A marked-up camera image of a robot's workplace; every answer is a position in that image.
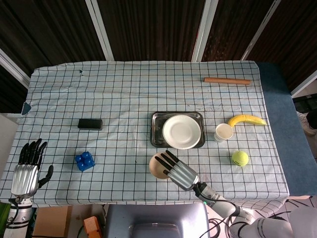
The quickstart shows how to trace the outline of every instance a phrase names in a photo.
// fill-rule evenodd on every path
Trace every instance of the cardboard box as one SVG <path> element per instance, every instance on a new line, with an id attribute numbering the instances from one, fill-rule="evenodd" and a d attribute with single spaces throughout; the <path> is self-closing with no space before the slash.
<path id="1" fill-rule="evenodd" d="M 71 210 L 72 206 L 38 208 L 33 235 L 66 238 Z"/>

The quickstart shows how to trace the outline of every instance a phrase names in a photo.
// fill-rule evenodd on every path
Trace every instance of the dark curtain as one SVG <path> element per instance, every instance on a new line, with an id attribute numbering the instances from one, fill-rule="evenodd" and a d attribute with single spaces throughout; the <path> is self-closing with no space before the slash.
<path id="1" fill-rule="evenodd" d="M 202 61 L 240 60 L 273 0 L 219 0 Z"/>
<path id="2" fill-rule="evenodd" d="M 0 113 L 21 113 L 28 90 L 0 66 Z"/>
<path id="3" fill-rule="evenodd" d="M 204 0 L 98 0 L 115 60 L 191 61 Z"/>
<path id="4" fill-rule="evenodd" d="M 35 68 L 105 60 L 85 0 L 0 0 L 0 48 Z"/>
<path id="5" fill-rule="evenodd" d="M 282 0 L 248 60 L 277 63 L 290 90 L 317 70 L 317 1 Z"/>

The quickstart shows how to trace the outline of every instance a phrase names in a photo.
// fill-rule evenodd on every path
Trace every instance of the paper cup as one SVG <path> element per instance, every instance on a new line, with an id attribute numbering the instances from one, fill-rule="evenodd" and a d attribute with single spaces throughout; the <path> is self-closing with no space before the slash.
<path id="1" fill-rule="evenodd" d="M 226 123 L 219 124 L 216 127 L 216 132 L 214 133 L 214 140 L 216 142 L 224 142 L 227 139 L 230 139 L 233 135 L 233 129 Z"/>

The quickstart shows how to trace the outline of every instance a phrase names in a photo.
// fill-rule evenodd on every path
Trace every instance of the yellow banana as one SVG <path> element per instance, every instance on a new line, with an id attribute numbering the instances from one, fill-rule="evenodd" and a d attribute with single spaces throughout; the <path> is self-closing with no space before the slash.
<path id="1" fill-rule="evenodd" d="M 235 124 L 239 122 L 247 122 L 247 123 L 252 123 L 255 125 L 266 125 L 266 122 L 262 118 L 255 117 L 252 115 L 238 115 L 238 116 L 232 117 L 228 121 L 228 124 L 229 126 L 234 127 Z"/>

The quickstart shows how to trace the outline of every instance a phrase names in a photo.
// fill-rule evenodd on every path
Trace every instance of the rolling pin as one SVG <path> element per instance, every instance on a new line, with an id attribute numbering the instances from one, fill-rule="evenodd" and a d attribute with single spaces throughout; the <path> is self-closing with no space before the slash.
<path id="1" fill-rule="evenodd" d="M 204 78 L 205 83 L 230 83 L 230 84 L 244 84 L 249 85 L 251 80 L 235 79 L 235 78 Z"/>

